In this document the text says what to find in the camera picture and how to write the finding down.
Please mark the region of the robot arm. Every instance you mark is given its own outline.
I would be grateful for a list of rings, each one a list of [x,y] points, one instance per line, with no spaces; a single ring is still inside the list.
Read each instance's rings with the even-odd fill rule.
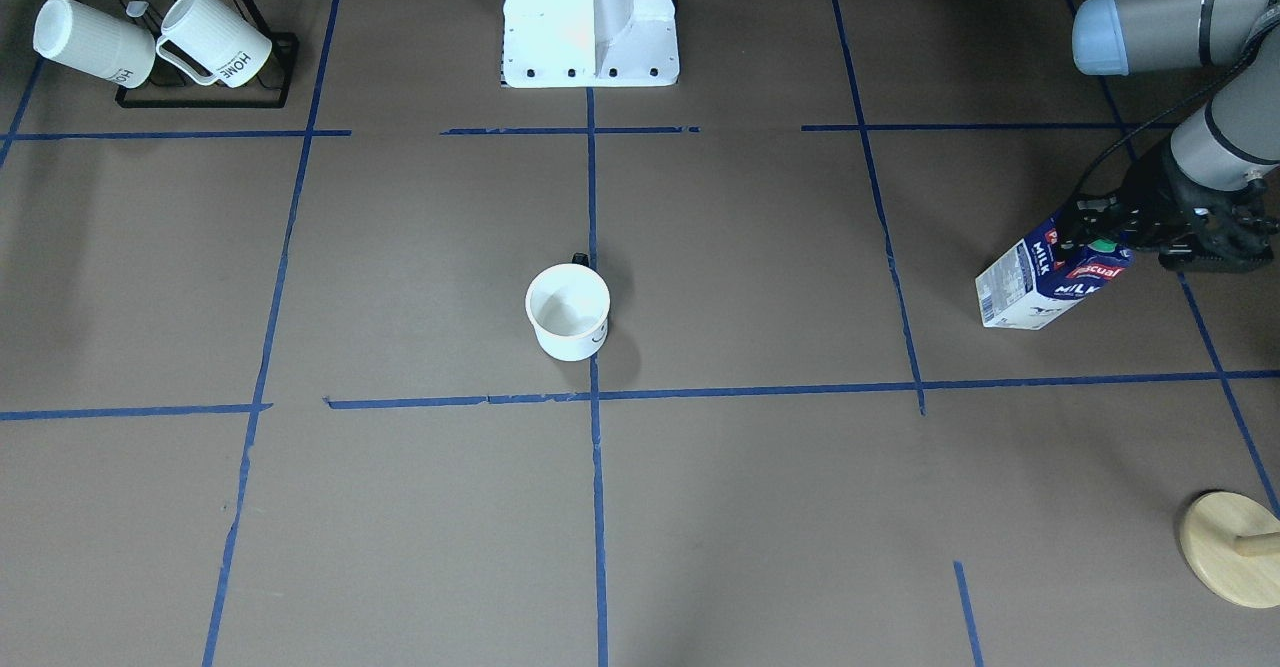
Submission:
[[[1252,271],[1274,259],[1265,210],[1277,169],[1277,0],[1087,0],[1071,51],[1087,76],[1221,67],[1197,110],[1129,166],[1120,187],[1083,181],[1057,218],[1059,248],[1108,242],[1172,271]]]

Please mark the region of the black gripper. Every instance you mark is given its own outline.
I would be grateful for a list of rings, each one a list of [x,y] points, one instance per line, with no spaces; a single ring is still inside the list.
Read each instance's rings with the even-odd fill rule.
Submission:
[[[1121,184],[1089,196],[1082,181],[1056,213],[1064,253],[1108,239],[1157,253],[1169,271],[1256,271],[1275,260],[1276,219],[1265,207],[1267,183],[1247,172],[1226,189],[1185,175],[1161,142],[1129,166]]]

